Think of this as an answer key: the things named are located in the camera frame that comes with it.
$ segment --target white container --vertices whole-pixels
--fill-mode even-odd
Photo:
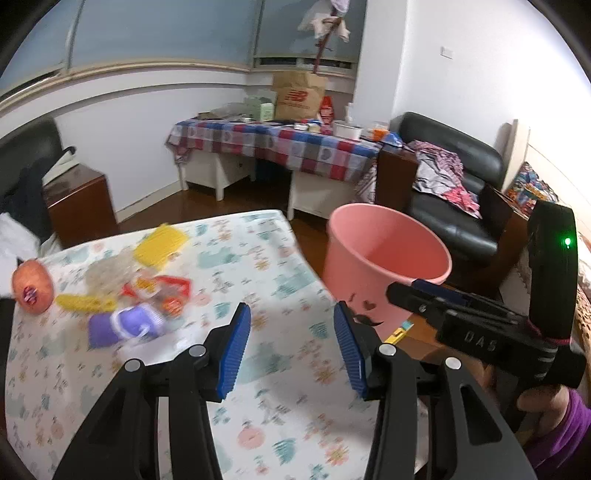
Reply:
[[[336,137],[359,141],[362,131],[363,128],[347,125],[345,122],[340,120],[335,120],[333,122],[333,135]]]

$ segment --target red bottle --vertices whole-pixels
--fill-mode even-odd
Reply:
[[[331,126],[335,119],[335,109],[332,106],[332,98],[325,95],[320,104],[320,118],[323,125]]]

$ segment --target purple sleeve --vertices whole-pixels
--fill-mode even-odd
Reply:
[[[539,480],[551,479],[574,457],[591,456],[590,452],[577,452],[577,448],[587,449],[591,438],[591,410],[589,410],[575,390],[569,390],[569,406],[564,419],[549,434],[529,442],[525,454],[530,460]],[[591,462],[581,478],[591,478]]]

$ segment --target yellow toy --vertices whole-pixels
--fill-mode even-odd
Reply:
[[[72,295],[63,293],[56,297],[56,303],[65,310],[74,312],[114,312],[117,299],[114,297],[93,297],[90,295]]]
[[[163,223],[134,250],[134,258],[147,267],[162,270],[168,257],[180,250],[189,239],[180,230]]]
[[[391,343],[392,345],[396,345],[400,340],[406,337],[408,331],[413,327],[414,323],[406,320],[402,323],[402,325],[397,328],[392,335],[386,338],[384,343]]]

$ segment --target white wall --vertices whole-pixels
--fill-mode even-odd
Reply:
[[[394,116],[421,113],[498,150],[516,118],[564,140],[591,131],[589,81],[527,0],[410,0],[406,35]]]
[[[172,126],[226,102],[240,102],[241,87],[142,89],[54,112],[64,146],[107,176],[114,209],[178,180],[165,145]]]
[[[271,84],[269,73],[199,69],[140,70],[66,83],[3,112],[0,137],[42,115],[56,119],[63,145],[106,174],[115,211],[178,180],[165,142],[176,122],[240,102]],[[330,77],[343,115],[354,81]],[[166,189],[168,194],[173,189]]]
[[[362,127],[392,118],[412,1],[367,0],[353,98],[354,121]]]

